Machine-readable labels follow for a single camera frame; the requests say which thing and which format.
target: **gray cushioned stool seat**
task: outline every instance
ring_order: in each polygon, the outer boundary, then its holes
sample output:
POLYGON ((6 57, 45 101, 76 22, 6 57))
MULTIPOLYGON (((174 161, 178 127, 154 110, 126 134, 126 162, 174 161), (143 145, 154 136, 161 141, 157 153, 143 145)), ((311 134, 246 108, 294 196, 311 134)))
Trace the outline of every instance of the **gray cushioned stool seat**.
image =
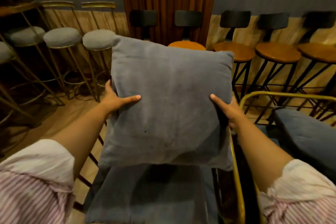
POLYGON ((115 33, 107 29, 90 31, 83 36, 83 45, 89 50, 103 50, 112 47, 115 33))
POLYGON ((45 31, 43 28, 33 26, 37 35, 31 28, 15 28, 5 33, 5 37, 16 46, 29 46, 43 42, 45 31))
POLYGON ((0 42, 0 63, 6 62, 12 57, 11 49, 4 42, 0 42))
POLYGON ((82 35, 75 28, 56 28, 45 33, 43 39, 48 47, 61 48, 80 43, 82 35))

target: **finger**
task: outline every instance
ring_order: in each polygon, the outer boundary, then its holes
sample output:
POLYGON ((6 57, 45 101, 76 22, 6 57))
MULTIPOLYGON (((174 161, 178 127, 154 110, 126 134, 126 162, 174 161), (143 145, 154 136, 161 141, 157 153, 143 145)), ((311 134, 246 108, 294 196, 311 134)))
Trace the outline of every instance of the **finger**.
POLYGON ((128 103, 139 101, 140 99, 141 99, 141 96, 136 95, 136 96, 132 96, 132 97, 122 98, 121 102, 123 103, 123 105, 125 105, 125 104, 128 104, 128 103))
POLYGON ((226 103, 224 103, 219 97, 217 97, 214 94, 211 94, 210 98, 212 99, 213 102, 216 103, 216 105, 218 105, 220 107, 220 109, 222 109, 223 112, 225 112, 225 110, 228 107, 228 105, 226 103))
POLYGON ((105 83, 105 91, 106 92, 112 92, 112 88, 111 88, 111 80, 108 80, 106 83, 105 83))

